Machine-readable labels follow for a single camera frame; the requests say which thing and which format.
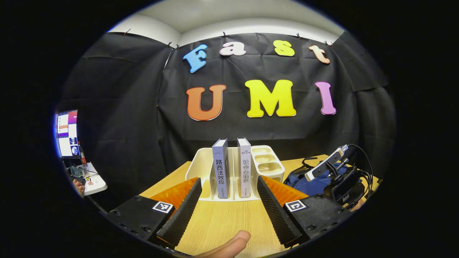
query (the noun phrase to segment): white wall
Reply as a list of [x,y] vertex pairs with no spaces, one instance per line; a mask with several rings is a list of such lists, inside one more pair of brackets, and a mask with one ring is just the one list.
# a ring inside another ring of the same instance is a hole
[[277,33],[296,36],[297,33],[299,33],[302,38],[313,39],[320,42],[335,41],[339,37],[339,35],[299,22],[269,18],[248,18],[218,22],[193,29],[183,33],[178,44],[186,45],[201,39],[223,36],[223,31],[227,35],[241,33]]
[[108,32],[126,32],[129,29],[131,29],[129,33],[155,39],[164,44],[172,41],[171,46],[173,47],[176,47],[175,44],[179,42],[181,36],[181,33],[173,27],[148,16],[138,14],[122,20]]
[[176,44],[186,45],[198,40],[241,33],[277,33],[313,39],[320,42],[335,41],[340,35],[323,29],[287,20],[270,18],[247,18],[232,21],[217,22],[207,26],[193,29],[181,34],[174,28],[148,16],[135,14],[121,21],[109,32],[126,32],[142,35],[158,40],[165,44],[172,41],[171,46]]

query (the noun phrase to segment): letter m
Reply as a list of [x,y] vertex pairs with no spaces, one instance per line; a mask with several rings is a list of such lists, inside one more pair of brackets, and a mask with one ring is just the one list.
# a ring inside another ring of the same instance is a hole
[[289,80],[278,80],[273,92],[270,92],[260,80],[250,80],[246,82],[246,87],[250,89],[250,110],[247,116],[250,118],[260,118],[264,112],[260,109],[263,104],[266,113],[272,116],[277,103],[279,108],[276,114],[280,117],[293,117],[297,111],[293,108],[291,99],[291,87],[293,83]]

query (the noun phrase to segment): orange letter u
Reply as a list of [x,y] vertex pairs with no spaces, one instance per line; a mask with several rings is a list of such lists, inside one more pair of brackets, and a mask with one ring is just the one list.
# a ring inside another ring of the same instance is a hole
[[213,85],[209,90],[213,92],[212,108],[208,111],[201,110],[201,93],[205,91],[203,87],[191,88],[186,91],[188,95],[188,115],[197,121],[212,120],[222,111],[223,91],[225,85]]

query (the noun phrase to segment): blue bag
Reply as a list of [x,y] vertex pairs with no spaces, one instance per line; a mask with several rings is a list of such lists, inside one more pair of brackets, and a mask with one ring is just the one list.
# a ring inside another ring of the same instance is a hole
[[[284,184],[297,189],[298,191],[305,193],[309,196],[316,195],[316,194],[324,194],[324,188],[331,182],[331,178],[327,177],[329,174],[328,170],[325,171],[322,175],[316,177],[316,179],[312,180],[311,182],[307,181],[304,177],[304,173],[312,169],[313,167],[304,163],[304,166],[292,171],[287,179],[284,181]],[[338,168],[340,164],[336,163],[333,166]],[[300,174],[294,173],[295,171],[302,170]],[[348,167],[343,166],[338,171],[339,174],[344,174]]]

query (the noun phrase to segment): computer monitor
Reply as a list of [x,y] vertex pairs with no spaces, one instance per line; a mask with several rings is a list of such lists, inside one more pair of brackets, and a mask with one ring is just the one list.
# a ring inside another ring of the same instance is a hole
[[77,114],[78,110],[69,110],[58,112],[55,116],[56,147],[63,159],[81,158],[77,138]]

